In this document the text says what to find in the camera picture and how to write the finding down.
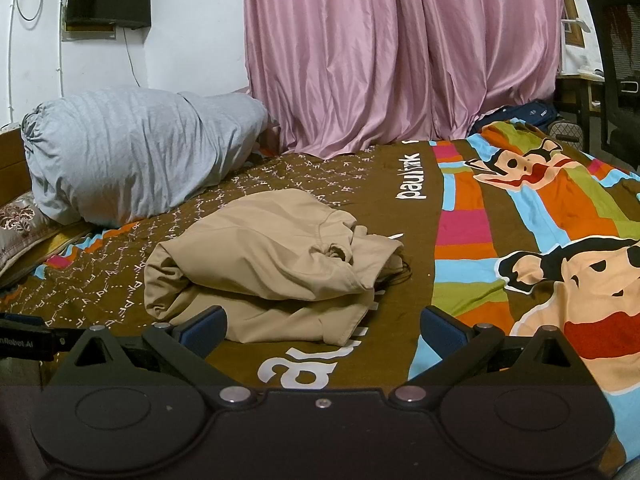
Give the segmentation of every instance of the floral pattern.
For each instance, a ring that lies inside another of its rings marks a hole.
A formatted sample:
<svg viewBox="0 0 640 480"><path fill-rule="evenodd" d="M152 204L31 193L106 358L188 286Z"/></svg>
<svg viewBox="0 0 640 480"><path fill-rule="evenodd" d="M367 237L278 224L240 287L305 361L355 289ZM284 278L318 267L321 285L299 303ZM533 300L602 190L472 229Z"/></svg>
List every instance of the floral pattern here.
<svg viewBox="0 0 640 480"><path fill-rule="evenodd" d="M30 220L34 216L36 212L30 206L18 207L9 204L0 209L0 229L27 233L31 230Z"/></svg>

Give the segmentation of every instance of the metal bolt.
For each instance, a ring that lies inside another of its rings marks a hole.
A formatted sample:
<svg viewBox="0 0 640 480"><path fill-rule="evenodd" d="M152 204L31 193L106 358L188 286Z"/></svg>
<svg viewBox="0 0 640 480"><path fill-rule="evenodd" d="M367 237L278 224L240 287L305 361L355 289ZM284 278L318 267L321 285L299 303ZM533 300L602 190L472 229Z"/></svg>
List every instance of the metal bolt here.
<svg viewBox="0 0 640 480"><path fill-rule="evenodd" d="M220 399L231 404L247 402L251 398L251 390L244 386L228 386L220 390Z"/></svg>
<svg viewBox="0 0 640 480"><path fill-rule="evenodd" d="M316 406L321 410L328 408L331 405L331 401L329 399L318 399L316 400Z"/></svg>
<svg viewBox="0 0 640 480"><path fill-rule="evenodd" d="M419 402L427 396L427 392L420 386L400 386L395 395L404 402Z"/></svg>

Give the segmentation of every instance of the pink curtain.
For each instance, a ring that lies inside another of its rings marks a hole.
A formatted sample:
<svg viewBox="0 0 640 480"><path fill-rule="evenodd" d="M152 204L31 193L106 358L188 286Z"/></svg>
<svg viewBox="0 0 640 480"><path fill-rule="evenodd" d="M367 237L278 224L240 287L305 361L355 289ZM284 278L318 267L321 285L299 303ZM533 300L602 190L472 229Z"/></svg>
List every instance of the pink curtain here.
<svg viewBox="0 0 640 480"><path fill-rule="evenodd" d="M252 93L280 149L322 158L460 139L549 97L563 0L245 0Z"/></svg>

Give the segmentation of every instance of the office chair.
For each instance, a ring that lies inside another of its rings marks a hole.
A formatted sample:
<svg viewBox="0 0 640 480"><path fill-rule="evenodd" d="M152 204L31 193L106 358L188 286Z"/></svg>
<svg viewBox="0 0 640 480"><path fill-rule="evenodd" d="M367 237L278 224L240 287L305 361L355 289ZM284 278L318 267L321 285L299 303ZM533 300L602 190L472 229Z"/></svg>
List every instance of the office chair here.
<svg viewBox="0 0 640 480"><path fill-rule="evenodd" d="M616 129L602 149L640 166L640 0L587 0L600 44L604 107Z"/></svg>

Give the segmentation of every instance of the mattress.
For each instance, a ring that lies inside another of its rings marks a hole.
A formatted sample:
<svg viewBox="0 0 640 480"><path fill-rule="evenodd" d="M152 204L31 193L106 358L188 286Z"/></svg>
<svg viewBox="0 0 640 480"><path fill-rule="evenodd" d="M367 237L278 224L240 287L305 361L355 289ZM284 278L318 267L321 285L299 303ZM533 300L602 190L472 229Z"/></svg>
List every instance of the mattress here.
<svg viewBox="0 0 640 480"><path fill-rule="evenodd" d="M438 361L419 333L428 304L470 326L489 322L517 335L558 318L616 416L602 468L613 473L640 455L640 178L522 124L328 161L264 160L178 209L70 250L72 262L41 269L44 280L31 276L0 308L57 326L104 324L116 335L137 334L153 321L143 307L143 268L158 242L231 200L289 187L345 209L372 233L401 239L411 277L378 296L345 348L225 341L210 364L257 388L389 391ZM608 292L612 283L620 291ZM580 308L559 296L578 298Z"/></svg>

